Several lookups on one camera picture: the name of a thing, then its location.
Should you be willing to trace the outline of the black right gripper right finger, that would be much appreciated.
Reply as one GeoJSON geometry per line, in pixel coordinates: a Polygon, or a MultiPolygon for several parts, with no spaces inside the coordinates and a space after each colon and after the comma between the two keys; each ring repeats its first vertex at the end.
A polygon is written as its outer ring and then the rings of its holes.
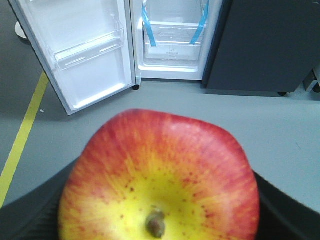
{"type": "Polygon", "coordinates": [[[260,196],[257,240],[318,240],[320,214],[255,173],[260,196]]]}

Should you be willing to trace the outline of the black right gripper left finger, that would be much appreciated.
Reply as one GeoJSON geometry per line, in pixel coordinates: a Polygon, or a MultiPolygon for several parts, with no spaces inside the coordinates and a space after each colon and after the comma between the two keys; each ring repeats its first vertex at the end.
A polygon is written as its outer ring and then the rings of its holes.
{"type": "Polygon", "coordinates": [[[48,181],[0,209],[2,240],[58,240],[58,209],[75,165],[67,165],[48,181]]]}

